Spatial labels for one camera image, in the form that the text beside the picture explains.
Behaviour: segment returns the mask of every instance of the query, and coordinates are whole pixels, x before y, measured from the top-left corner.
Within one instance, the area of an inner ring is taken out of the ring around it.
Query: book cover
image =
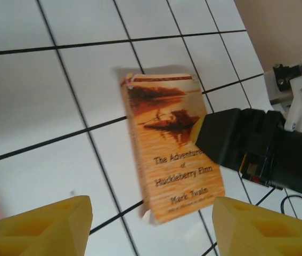
[[[189,74],[128,75],[121,81],[145,210],[164,223],[224,196],[219,166],[190,140],[206,115]]]

